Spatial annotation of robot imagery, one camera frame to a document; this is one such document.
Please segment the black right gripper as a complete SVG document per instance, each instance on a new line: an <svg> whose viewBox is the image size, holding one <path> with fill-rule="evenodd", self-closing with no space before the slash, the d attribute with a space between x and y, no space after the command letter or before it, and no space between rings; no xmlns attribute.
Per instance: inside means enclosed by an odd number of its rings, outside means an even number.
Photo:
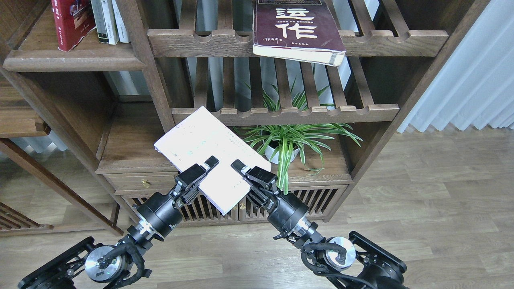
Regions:
<svg viewBox="0 0 514 289"><path fill-rule="evenodd" d="M247 199L255 208L263 208L268 212L267 220L279 231L277 238L289 238L291 235L299 239L306 235L310 221L306 218L308 207L297 196L285 195L277 187L277 176L260 167L246 166L241 160L231 163L239 175L245 176L250 189Z"/></svg>

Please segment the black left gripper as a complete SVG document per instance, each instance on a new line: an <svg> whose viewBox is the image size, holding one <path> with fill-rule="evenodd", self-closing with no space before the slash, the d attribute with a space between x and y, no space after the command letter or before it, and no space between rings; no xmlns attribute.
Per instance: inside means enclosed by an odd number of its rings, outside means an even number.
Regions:
<svg viewBox="0 0 514 289"><path fill-rule="evenodd" d="M199 194L200 182L208 169L220 161L209 157L202 165L194 164L175 177L176 185L166 195L155 193L137 209L140 217L135 227L135 239L163 239L182 221L181 208L191 204Z"/></svg>

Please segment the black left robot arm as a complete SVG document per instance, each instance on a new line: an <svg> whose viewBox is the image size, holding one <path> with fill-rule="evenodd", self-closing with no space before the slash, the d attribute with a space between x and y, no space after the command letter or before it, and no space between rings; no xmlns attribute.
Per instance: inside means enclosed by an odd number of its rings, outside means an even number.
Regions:
<svg viewBox="0 0 514 289"><path fill-rule="evenodd" d="M140 221L127 229L127 235L116 245L94 244L88 237L47 264L23 278L20 289L73 289L72 279L85 271L107 289L126 287L148 278L143 255L152 247L152 240L163 241L182 221L181 208L191 204L199 194L200 182L219 163L211 156L204 163L194 164L175 177L176 185L166 195L155 193L137 209Z"/></svg>

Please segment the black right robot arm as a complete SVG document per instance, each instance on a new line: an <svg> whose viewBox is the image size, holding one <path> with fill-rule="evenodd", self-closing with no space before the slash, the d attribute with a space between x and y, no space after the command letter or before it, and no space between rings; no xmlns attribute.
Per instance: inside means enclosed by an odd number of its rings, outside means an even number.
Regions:
<svg viewBox="0 0 514 289"><path fill-rule="evenodd" d="M325 238L318 225L307 219L308 208L292 193L276 185L277 176L260 167L250 168L240 160L232 163L249 183L247 198L268 212L267 220L301 251L303 264L315 275L327 278L338 289L403 289L406 264L358 232L348 238Z"/></svg>

